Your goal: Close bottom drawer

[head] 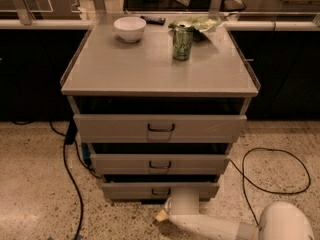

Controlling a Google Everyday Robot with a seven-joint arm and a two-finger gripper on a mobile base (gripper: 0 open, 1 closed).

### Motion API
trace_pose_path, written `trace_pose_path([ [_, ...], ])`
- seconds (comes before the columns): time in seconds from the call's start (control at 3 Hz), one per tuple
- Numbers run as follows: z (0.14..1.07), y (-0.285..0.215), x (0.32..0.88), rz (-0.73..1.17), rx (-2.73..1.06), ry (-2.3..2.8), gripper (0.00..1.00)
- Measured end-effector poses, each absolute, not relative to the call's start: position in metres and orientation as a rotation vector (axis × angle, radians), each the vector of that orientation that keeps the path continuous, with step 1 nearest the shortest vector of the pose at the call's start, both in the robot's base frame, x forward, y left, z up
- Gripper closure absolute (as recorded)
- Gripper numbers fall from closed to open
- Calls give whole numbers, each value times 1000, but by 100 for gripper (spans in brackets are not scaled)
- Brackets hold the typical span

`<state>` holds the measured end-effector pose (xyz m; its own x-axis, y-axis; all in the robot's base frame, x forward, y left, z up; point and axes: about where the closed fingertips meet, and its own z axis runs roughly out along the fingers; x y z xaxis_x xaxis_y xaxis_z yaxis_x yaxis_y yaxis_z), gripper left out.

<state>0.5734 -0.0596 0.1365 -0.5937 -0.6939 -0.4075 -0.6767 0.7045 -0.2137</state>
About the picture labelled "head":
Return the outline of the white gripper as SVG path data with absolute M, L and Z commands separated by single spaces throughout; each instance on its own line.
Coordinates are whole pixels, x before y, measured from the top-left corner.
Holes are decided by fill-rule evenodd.
M 199 191 L 191 187 L 175 187 L 171 190 L 171 196 L 167 211 L 170 215 L 198 215 Z M 157 222 L 169 218 L 166 210 L 161 210 L 156 216 Z

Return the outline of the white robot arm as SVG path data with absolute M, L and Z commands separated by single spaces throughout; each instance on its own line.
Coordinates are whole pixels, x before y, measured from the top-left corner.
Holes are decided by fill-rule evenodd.
M 197 189 L 174 187 L 156 220 L 169 220 L 210 240 L 315 240 L 306 215 L 288 202 L 267 205 L 255 226 L 201 214 L 199 201 Z

